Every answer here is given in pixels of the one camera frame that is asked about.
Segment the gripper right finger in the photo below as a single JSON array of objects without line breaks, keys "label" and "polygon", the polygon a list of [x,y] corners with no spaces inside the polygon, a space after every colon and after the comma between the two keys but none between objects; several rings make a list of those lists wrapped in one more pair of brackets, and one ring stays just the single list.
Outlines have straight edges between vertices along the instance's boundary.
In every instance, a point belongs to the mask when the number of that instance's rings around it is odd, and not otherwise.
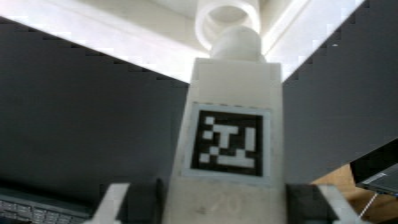
[{"label": "gripper right finger", "polygon": [[286,185],[287,224],[371,224],[358,218],[337,187]]}]

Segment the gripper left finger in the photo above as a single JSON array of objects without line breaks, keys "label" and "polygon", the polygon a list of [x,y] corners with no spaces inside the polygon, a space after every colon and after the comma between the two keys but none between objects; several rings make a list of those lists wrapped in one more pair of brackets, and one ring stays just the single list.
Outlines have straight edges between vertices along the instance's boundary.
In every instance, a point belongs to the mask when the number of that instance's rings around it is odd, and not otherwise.
[{"label": "gripper left finger", "polygon": [[161,224],[165,184],[156,179],[149,185],[129,182],[106,187],[92,217],[81,224]]}]

